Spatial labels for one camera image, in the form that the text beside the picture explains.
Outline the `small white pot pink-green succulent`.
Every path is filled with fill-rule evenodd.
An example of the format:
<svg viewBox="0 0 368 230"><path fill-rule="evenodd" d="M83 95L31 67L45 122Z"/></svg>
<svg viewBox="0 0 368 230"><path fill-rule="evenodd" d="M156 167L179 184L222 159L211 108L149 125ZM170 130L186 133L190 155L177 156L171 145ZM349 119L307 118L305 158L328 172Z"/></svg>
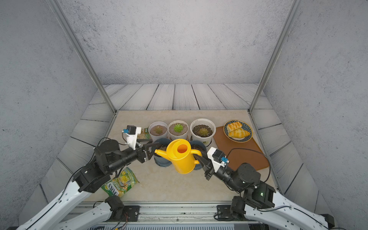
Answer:
<svg viewBox="0 0 368 230"><path fill-rule="evenodd" d="M153 142L159 139L166 139L168 136L168 125L162 121L153 122L148 128Z"/></svg>

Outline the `blue pot red succulent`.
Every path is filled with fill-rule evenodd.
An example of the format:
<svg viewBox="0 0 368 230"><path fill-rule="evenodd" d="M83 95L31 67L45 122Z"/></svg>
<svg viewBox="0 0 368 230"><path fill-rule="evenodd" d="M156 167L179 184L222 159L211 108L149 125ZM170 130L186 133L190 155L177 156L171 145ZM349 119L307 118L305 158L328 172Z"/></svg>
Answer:
<svg viewBox="0 0 368 230"><path fill-rule="evenodd" d="M199 150L201 152L207 151L206 146L198 140L192 140L189 143L191 145L191 149ZM194 170L200 170L200 169L202 169L202 166L200 164L197 164L194 168Z"/></svg>

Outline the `yellow watering can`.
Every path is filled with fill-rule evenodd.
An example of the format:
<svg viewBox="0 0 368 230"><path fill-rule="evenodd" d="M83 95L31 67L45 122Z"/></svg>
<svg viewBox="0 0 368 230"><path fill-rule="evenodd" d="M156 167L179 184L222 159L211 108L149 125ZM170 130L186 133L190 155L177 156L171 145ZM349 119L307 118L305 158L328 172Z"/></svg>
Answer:
<svg viewBox="0 0 368 230"><path fill-rule="evenodd" d="M201 151L192 149L190 143L184 139L172 141L166 148L166 151L157 149L155 154L170 161L175 170L180 174L192 172L199 161L194 158L195 155L202 157Z"/></svg>

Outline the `white pot bright green succulent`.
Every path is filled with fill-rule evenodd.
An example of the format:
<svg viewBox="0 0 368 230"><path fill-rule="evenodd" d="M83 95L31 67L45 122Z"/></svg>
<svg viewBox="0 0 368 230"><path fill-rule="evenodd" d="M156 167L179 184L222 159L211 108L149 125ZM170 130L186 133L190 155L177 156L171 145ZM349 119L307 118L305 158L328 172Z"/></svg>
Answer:
<svg viewBox="0 0 368 230"><path fill-rule="evenodd" d="M189 126L182 120L175 120L168 125L170 140L184 139L188 140Z"/></svg>

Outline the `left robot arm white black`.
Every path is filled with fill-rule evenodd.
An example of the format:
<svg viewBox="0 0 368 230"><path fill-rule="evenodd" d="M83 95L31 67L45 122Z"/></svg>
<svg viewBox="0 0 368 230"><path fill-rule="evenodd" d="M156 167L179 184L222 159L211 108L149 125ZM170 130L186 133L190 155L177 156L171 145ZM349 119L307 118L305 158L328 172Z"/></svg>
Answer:
<svg viewBox="0 0 368 230"><path fill-rule="evenodd" d="M74 219L62 220L84 199L106 184L113 173L120 174L125 166L134 161L145 163L153 153L150 149L157 146L149 141L147 144L133 144L120 150L116 140L106 140L95 147L94 156L69 179L65 189L38 212L29 221L19 226L19 230L76 230L87 229L117 215L126 217L125 206L117 195L108 197L97 207Z"/></svg>

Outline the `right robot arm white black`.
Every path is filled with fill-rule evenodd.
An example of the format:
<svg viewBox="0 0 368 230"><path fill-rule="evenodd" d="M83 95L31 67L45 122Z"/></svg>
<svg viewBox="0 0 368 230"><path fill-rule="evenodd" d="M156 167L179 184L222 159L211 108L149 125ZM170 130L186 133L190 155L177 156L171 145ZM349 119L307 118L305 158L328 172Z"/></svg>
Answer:
<svg viewBox="0 0 368 230"><path fill-rule="evenodd" d="M228 208L218 207L215 219L219 221L253 220L279 230L331 230L335 227L330 214L316 214L295 204L275 188L260 180L260 173L248 163L237 170L227 164L223 152L204 158L195 155L203 166L205 177L215 176L227 188L237 193Z"/></svg>

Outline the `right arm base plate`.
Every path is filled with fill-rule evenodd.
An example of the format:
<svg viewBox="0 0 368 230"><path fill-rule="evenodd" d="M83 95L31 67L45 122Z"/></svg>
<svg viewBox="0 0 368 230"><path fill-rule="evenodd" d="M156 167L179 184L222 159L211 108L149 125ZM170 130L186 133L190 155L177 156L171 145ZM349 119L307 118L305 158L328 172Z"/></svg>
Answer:
<svg viewBox="0 0 368 230"><path fill-rule="evenodd" d="M237 221L239 217L230 205L217 205L214 219L217 221Z"/></svg>

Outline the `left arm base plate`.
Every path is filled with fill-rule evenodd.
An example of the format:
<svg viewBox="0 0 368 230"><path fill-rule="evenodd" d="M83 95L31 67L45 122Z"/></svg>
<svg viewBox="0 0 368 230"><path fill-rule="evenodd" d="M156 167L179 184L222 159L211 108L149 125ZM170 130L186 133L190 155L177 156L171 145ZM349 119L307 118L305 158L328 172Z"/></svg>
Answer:
<svg viewBox="0 0 368 230"><path fill-rule="evenodd" d="M128 205L118 209L115 219L122 222L137 222L140 214L140 206Z"/></svg>

